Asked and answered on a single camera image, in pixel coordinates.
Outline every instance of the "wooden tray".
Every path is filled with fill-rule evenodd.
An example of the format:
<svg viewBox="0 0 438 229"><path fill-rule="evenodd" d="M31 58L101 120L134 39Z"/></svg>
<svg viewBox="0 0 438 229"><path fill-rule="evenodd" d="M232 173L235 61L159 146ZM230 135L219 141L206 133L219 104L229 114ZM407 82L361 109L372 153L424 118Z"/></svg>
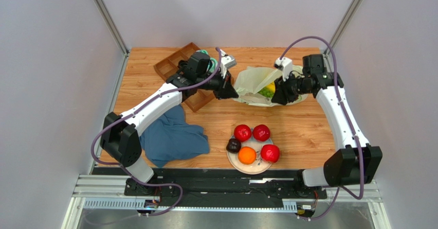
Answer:
<svg viewBox="0 0 438 229"><path fill-rule="evenodd" d="M180 60L189 60L189 57L195 53L195 51L200 50L195 44L190 43L178 51L174 52L172 55L161 60L159 63L154 65L155 72L166 81L169 77L176 73L178 70L178 62ZM186 101L186 105L193 111L201 109L208 102L214 99L214 94L212 91L198 90L196 94L190 96Z"/></svg>

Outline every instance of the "orange fruit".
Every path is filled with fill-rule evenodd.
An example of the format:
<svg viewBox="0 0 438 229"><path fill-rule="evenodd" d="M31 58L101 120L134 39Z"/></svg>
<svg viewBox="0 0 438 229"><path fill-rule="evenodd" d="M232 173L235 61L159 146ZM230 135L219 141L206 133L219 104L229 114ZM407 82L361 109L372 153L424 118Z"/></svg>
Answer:
<svg viewBox="0 0 438 229"><path fill-rule="evenodd" d="M245 165L252 164L256 161L256 157L256 151L250 147L241 148L238 155L239 161Z"/></svg>

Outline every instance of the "wooden table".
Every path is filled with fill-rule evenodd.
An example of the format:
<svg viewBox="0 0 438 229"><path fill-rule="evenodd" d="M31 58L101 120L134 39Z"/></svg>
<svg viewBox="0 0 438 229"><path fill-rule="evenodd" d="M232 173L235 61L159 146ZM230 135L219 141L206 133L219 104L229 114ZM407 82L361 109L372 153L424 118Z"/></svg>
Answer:
<svg viewBox="0 0 438 229"><path fill-rule="evenodd" d="M214 48L205 48L217 58ZM114 112L120 114L133 108L163 84L153 65L178 48L133 48ZM236 79L247 66L272 67L284 48L223 48L233 55L237 65L230 72ZM292 48L287 57L295 65L302 65L302 57L320 53L317 48ZM228 100L213 100L196 113L184 103L186 122L204 127L209 137L210 153L190 160L171 161L165 167L172 168L233 168L229 163L225 146L234 127L247 124L254 127L261 123L271 129L272 141L281 150L280 160L271 169L302 169L321 166L333 153L334 141L321 106L309 95L299 104L272 108L252 107ZM154 166L142 155L150 166ZM105 151L101 160L113 161Z"/></svg>

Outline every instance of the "bag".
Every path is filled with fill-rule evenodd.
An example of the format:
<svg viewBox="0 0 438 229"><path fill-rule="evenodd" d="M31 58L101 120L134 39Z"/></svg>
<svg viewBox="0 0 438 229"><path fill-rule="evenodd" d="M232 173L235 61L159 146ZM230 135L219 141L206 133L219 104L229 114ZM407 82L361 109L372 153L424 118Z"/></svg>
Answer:
<svg viewBox="0 0 438 229"><path fill-rule="evenodd" d="M293 74L299 77L303 74L303 67L294 65L293 71L295 71ZM270 98L258 94L258 92L282 75L282 72L276 68L247 67L246 70L239 73L234 83L234 89L238 93L239 98L233 100L256 107L273 107L280 105L272 103ZM298 100L288 103L287 105L300 103L306 98L307 94L300 95Z"/></svg>

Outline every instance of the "towel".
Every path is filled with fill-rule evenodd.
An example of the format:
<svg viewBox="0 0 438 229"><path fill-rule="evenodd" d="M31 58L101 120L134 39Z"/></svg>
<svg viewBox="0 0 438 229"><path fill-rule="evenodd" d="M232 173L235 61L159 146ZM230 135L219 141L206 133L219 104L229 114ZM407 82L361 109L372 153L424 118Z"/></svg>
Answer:
<svg viewBox="0 0 438 229"><path fill-rule="evenodd" d="M146 157L159 168L172 160L187 160L210 152L204 128L187 124L181 105L149 125L140 136L140 144Z"/></svg>

